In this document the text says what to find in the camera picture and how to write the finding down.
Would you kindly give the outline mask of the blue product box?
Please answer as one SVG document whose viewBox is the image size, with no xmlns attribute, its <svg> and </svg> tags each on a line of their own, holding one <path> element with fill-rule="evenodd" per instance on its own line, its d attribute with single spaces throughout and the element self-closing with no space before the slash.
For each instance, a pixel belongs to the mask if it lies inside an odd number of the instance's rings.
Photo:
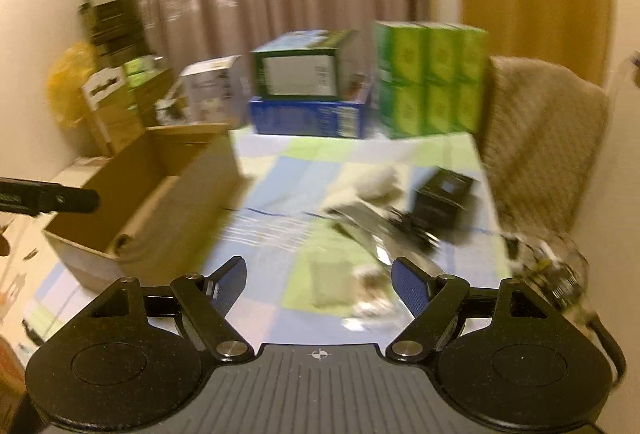
<svg viewBox="0 0 640 434">
<path fill-rule="evenodd" d="M 371 84 L 352 100 L 270 100 L 254 97 L 248 109 L 257 134 L 363 139 L 369 130 Z"/>
</svg>

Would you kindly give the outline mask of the silver foil bag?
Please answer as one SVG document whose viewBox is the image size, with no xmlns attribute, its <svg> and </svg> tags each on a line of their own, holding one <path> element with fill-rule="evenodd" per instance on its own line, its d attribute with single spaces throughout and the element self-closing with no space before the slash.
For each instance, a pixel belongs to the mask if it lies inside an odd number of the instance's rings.
<svg viewBox="0 0 640 434">
<path fill-rule="evenodd" d="M 433 259 L 439 239 L 409 226 L 401 213 L 393 211 L 392 218 L 385 218 L 367 204 L 354 202 L 332 207 L 326 216 L 387 268 L 402 257 L 432 277 L 444 272 Z"/>
</svg>

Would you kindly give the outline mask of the white charger adapter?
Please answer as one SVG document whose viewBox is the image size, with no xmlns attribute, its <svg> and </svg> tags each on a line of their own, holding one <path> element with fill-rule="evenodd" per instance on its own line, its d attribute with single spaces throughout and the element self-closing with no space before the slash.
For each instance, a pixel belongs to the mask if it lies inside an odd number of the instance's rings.
<svg viewBox="0 0 640 434">
<path fill-rule="evenodd" d="M 373 205 L 390 203 L 404 194 L 393 165 L 348 164 L 326 188 L 322 209 L 354 202 Z"/>
</svg>

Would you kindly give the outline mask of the small clear plastic bag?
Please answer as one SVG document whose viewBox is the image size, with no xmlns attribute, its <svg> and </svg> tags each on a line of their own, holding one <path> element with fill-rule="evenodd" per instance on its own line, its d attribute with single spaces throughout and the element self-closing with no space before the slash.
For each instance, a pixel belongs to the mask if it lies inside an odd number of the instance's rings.
<svg viewBox="0 0 640 434">
<path fill-rule="evenodd" d="M 310 261 L 310 302 L 316 308 L 342 306 L 348 316 L 390 316 L 390 274 L 378 265 L 359 265 L 342 257 L 314 257 Z"/>
</svg>

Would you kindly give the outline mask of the beige quilted chair cover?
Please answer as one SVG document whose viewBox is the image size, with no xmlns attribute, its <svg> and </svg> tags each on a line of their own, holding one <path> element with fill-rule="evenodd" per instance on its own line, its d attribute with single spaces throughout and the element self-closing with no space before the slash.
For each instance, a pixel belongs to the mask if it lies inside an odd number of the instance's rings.
<svg viewBox="0 0 640 434">
<path fill-rule="evenodd" d="M 480 155 L 500 226 L 573 226 L 608 123 L 604 90 L 562 65 L 493 56 Z"/>
</svg>

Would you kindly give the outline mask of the green product box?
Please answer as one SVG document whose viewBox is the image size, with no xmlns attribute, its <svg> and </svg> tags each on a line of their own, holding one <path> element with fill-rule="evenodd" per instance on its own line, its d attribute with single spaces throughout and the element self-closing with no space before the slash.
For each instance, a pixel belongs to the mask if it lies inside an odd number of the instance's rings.
<svg viewBox="0 0 640 434">
<path fill-rule="evenodd" d="M 346 100 L 363 80 L 356 30 L 294 30 L 252 51 L 266 99 Z"/>
</svg>

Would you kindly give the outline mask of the yellow plastic bag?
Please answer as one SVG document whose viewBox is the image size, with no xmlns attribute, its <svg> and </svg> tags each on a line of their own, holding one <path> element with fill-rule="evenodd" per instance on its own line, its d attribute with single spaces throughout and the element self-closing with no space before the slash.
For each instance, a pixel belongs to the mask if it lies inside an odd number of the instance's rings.
<svg viewBox="0 0 640 434">
<path fill-rule="evenodd" d="M 81 88 L 94 73 L 96 50 L 88 42 L 70 46 L 51 66 L 46 94 L 53 117 L 61 127 L 76 127 L 84 118 L 86 109 Z"/>
</svg>

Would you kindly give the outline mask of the white printed box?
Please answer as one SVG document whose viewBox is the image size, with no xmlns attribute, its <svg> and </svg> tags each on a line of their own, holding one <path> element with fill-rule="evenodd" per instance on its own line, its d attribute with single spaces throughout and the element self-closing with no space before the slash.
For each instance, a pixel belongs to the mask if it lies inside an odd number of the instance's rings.
<svg viewBox="0 0 640 434">
<path fill-rule="evenodd" d="M 191 123 L 226 123 L 232 128 L 247 123 L 253 89 L 244 56 L 192 63 L 182 70 L 179 79 Z"/>
</svg>

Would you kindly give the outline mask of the black shaver box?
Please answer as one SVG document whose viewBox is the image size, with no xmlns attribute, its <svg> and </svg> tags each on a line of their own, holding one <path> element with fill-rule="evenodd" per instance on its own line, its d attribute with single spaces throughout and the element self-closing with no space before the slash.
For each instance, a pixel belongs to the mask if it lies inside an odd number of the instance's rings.
<svg viewBox="0 0 640 434">
<path fill-rule="evenodd" d="M 413 192 L 409 215 L 425 229 L 454 229 L 466 210 L 474 183 L 467 175 L 436 168 Z"/>
</svg>

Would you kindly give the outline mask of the green tissue pack bundle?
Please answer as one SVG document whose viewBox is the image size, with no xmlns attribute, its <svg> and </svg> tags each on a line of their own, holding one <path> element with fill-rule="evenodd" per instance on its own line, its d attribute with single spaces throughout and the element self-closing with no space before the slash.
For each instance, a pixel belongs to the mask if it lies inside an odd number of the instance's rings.
<svg viewBox="0 0 640 434">
<path fill-rule="evenodd" d="M 378 21 L 374 36 L 386 134 L 409 138 L 480 132 L 486 30 L 442 22 Z"/>
</svg>

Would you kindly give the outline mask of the checked bed sheet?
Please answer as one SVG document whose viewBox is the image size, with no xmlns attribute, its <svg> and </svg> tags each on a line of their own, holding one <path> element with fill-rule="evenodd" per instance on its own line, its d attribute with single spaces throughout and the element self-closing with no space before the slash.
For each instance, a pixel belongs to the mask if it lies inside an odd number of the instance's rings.
<svg viewBox="0 0 640 434">
<path fill-rule="evenodd" d="M 348 316 L 348 309 L 342 306 L 311 305 L 309 265 L 314 257 L 344 256 L 355 264 L 375 264 L 375 258 L 322 209 L 326 188 L 348 164 L 396 168 L 404 194 L 376 205 L 379 213 L 411 209 L 413 192 L 436 168 L 472 177 L 475 183 L 466 210 L 454 229 L 438 235 L 434 262 L 474 287 L 497 287 L 508 276 L 494 202 L 470 135 L 388 140 L 230 131 L 230 136 L 240 186 L 222 209 L 195 271 L 207 275 L 233 256 L 244 258 L 245 289 L 233 305 L 229 321 L 250 344 L 386 345 L 409 322 L 408 311 L 400 303 L 394 303 L 390 316 L 373 323 Z M 96 171 L 78 162 L 67 169 L 64 180 L 87 188 L 87 181 L 111 159 Z M 43 230 L 52 218 L 46 220 Z M 24 280 L 22 318 L 25 329 L 44 341 L 100 292 L 81 287 L 43 231 L 25 245 L 35 252 L 35 258 Z"/>
</svg>

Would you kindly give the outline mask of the white cut-out cardboard box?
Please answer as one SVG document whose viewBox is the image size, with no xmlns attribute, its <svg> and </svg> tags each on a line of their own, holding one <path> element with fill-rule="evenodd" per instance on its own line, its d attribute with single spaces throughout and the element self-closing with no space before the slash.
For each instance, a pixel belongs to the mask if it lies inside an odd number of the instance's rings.
<svg viewBox="0 0 640 434">
<path fill-rule="evenodd" d="M 144 134 L 137 103 L 123 68 L 102 68 L 81 87 L 96 141 L 115 155 Z"/>
</svg>

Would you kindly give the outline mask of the brown cardboard box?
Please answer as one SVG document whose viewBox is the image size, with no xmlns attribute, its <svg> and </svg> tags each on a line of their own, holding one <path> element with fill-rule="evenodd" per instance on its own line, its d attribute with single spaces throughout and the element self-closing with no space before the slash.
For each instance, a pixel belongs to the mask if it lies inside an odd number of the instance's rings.
<svg viewBox="0 0 640 434">
<path fill-rule="evenodd" d="M 43 235 L 81 287 L 122 277 L 165 285 L 198 270 L 241 176 L 224 124 L 151 127 L 86 183 L 91 214 L 58 214 Z"/>
</svg>

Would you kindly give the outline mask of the black folding cart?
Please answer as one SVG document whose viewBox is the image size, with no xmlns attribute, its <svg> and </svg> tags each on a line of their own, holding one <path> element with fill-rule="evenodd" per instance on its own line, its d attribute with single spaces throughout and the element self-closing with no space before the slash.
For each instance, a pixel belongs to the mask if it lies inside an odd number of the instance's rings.
<svg viewBox="0 0 640 434">
<path fill-rule="evenodd" d="M 137 0 L 82 0 L 78 13 L 99 68 L 118 68 L 152 53 Z"/>
</svg>

